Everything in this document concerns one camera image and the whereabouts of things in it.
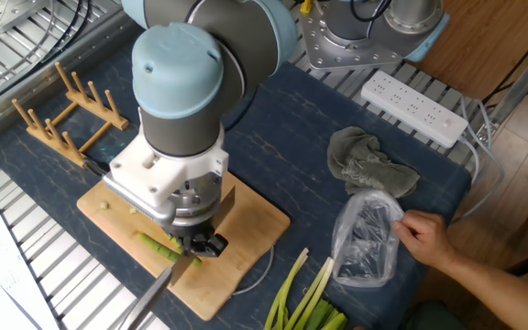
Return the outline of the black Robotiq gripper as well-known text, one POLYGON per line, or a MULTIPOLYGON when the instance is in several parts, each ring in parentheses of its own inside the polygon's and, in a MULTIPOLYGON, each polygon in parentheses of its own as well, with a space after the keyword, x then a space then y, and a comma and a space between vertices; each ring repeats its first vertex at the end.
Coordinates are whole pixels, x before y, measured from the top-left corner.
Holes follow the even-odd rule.
POLYGON ((228 245, 227 239, 215 232, 213 218, 195 225, 175 226, 174 235, 181 239, 182 250, 196 257, 217 258, 228 245))

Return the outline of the person's right hand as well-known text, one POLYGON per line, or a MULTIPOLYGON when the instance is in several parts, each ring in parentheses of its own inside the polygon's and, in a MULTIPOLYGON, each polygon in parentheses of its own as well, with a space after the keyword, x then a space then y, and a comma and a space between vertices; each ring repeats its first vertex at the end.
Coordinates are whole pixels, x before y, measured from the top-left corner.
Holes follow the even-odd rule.
POLYGON ((448 240, 441 215, 423 211, 407 211, 401 220, 392 223, 397 236, 415 259, 446 271, 455 258, 456 250, 448 240))

